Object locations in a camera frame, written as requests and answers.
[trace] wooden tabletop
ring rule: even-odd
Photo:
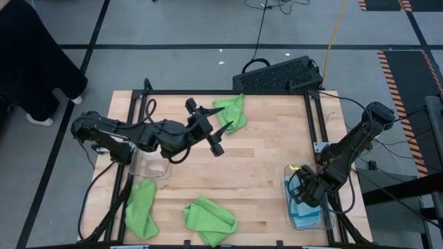
[[[115,91],[108,117],[126,120],[131,91]],[[213,100],[227,95],[149,95],[157,101],[154,120],[176,120],[186,123],[188,112],[185,101],[193,97],[198,105],[212,107]],[[345,123],[340,102],[336,98],[321,96],[329,141],[339,141],[345,134]],[[317,137],[320,129],[312,102]],[[303,96],[297,95],[245,95],[246,126],[236,133],[224,135],[221,142],[225,154],[214,158],[206,141],[191,149],[188,159],[173,165],[167,179],[155,180],[157,191],[151,215],[160,232],[148,240],[137,238],[126,229],[126,244],[182,245],[203,244],[196,232],[185,228],[182,210],[198,197],[206,197],[225,207],[238,219],[238,231],[223,243],[233,245],[273,246],[283,240],[286,246],[327,245],[325,231],[294,230],[288,221],[282,192],[283,169],[288,164],[314,165],[311,137]],[[210,122],[218,130],[216,117]],[[96,177],[109,165],[109,156],[97,159]],[[83,235],[89,235],[109,209],[117,166],[104,174],[91,189],[82,221]],[[352,172],[356,192],[354,209],[347,215],[361,234],[372,240],[359,180]],[[136,177],[134,182],[143,179]],[[347,182],[340,190],[343,209],[350,206],[352,195]],[[116,215],[112,239],[116,239],[121,211]],[[339,241],[337,225],[334,226]]]

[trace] yellow cable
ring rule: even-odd
[[[323,87],[325,80],[326,80],[327,60],[329,59],[329,52],[331,51],[331,46],[334,43],[335,35],[337,34],[338,27],[340,26],[341,18],[343,17],[343,14],[345,14],[346,5],[347,5],[347,0],[344,0],[343,7],[341,7],[340,15],[338,16],[337,23],[335,24],[334,32],[332,33],[331,41],[329,42],[329,46],[327,47],[325,68],[323,69],[323,82],[321,83],[322,87]]]

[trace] folded green cloth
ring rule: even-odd
[[[206,198],[198,198],[183,210],[186,228],[199,233],[206,245],[213,248],[237,232],[237,219],[221,206]]]
[[[155,191],[155,182],[147,179],[138,185],[133,185],[131,195],[129,195],[125,223],[141,239],[149,239],[159,233],[159,229],[150,216]]]
[[[243,114],[244,95],[243,93],[233,98],[223,100],[214,100],[215,108],[224,107],[223,111],[217,113],[220,127],[225,126],[229,122],[233,123],[228,127],[226,133],[230,134],[246,125],[246,116]]]

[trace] orange striped tape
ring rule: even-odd
[[[413,7],[411,6],[409,0],[399,0],[400,8],[405,11],[413,11]]]
[[[394,77],[392,76],[392,72],[390,70],[388,60],[386,59],[386,55],[383,51],[378,51],[377,55],[379,56],[381,68],[385,75],[386,84],[388,84],[392,100],[394,101],[394,106],[397,110],[397,113],[399,114],[399,117],[403,117],[406,115],[406,110],[404,108],[403,101],[401,101],[401,97],[398,92],[397,85],[395,84]],[[420,152],[417,141],[414,139],[415,135],[412,127],[410,126],[408,118],[401,120],[400,123],[401,127],[403,128],[403,132],[408,139],[409,150],[414,157],[415,166],[417,167],[418,173],[420,177],[425,177],[428,175],[428,169],[424,164],[423,156]]]
[[[362,11],[366,11],[366,2],[365,0],[359,0],[360,9]]]
[[[443,94],[443,86],[442,84],[440,84],[440,81],[438,80],[437,73],[435,73],[428,55],[424,51],[422,51],[422,54],[424,59],[426,60],[426,63],[428,64],[429,70],[431,71],[431,75],[433,76],[434,81],[437,84],[438,89],[440,90],[440,93]]]

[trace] clear plastic container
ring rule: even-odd
[[[316,215],[305,215],[305,216],[298,216],[298,214],[295,213],[293,210],[293,207],[291,205],[293,202],[295,202],[289,195],[287,188],[289,184],[289,179],[296,171],[297,167],[301,167],[301,165],[287,165],[284,168],[284,174],[282,178],[282,193],[283,198],[286,201],[285,205],[285,211],[287,213],[287,223],[290,223],[292,228],[297,230],[329,230],[334,227],[334,219],[333,216],[329,213],[329,207],[327,204],[327,197],[323,198],[322,203],[320,205],[319,210],[319,217]],[[291,181],[298,181],[298,177],[294,176]]]
[[[145,178],[168,178],[172,167],[169,160],[160,155],[160,151],[160,147],[149,153],[136,149],[129,166],[129,173]]]

